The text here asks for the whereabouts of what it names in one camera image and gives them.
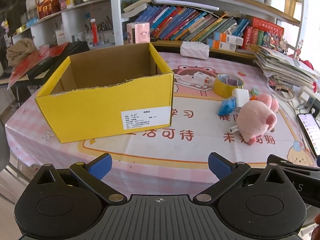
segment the hand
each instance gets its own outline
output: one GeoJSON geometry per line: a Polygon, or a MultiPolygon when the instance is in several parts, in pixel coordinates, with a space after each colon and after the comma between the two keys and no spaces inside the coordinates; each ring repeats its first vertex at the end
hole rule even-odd
{"type": "MultiPolygon", "coordinates": [[[[315,217],[314,221],[317,225],[320,225],[320,214],[315,217]]],[[[320,240],[320,226],[317,226],[315,229],[313,229],[311,240],[320,240]]]]}

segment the plush toy foot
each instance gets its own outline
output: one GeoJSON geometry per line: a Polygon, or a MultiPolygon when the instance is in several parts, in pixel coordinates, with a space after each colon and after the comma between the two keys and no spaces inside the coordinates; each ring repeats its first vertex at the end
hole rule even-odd
{"type": "Polygon", "coordinates": [[[249,139],[249,141],[247,142],[247,144],[252,145],[252,144],[254,144],[256,141],[257,141],[257,138],[256,138],[256,137],[253,137],[253,138],[249,139]]]}
{"type": "Polygon", "coordinates": [[[267,117],[266,124],[267,124],[267,125],[273,125],[276,121],[277,121],[276,115],[275,115],[275,114],[270,114],[270,115],[267,117]]]}

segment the brown cloth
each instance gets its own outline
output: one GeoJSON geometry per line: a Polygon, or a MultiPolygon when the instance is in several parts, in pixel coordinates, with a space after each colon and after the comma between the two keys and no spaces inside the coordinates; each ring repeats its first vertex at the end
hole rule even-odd
{"type": "Polygon", "coordinates": [[[25,57],[37,50],[32,39],[24,38],[7,49],[7,60],[10,66],[14,67],[25,57]]]}

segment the gray ribbed plate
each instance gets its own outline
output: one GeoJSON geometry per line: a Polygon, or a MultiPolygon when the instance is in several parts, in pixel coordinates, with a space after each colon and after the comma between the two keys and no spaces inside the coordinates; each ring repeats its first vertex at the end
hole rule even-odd
{"type": "MultiPolygon", "coordinates": [[[[245,240],[227,228],[212,208],[181,196],[132,196],[129,203],[109,207],[101,220],[69,240],[245,240]]],[[[288,240],[300,239],[292,235],[288,240]]],[[[32,240],[23,237],[21,240],[32,240]]]]}

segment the metal screw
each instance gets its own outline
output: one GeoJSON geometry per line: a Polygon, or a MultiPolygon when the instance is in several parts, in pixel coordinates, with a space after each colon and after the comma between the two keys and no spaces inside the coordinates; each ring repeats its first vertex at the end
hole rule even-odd
{"type": "Polygon", "coordinates": [[[121,194],[112,194],[109,196],[109,200],[113,202],[119,202],[124,199],[124,196],[121,194]]]}
{"type": "Polygon", "coordinates": [[[198,201],[201,201],[201,202],[208,202],[210,201],[212,198],[210,195],[208,194],[199,194],[198,196],[196,196],[196,199],[198,201]]]}

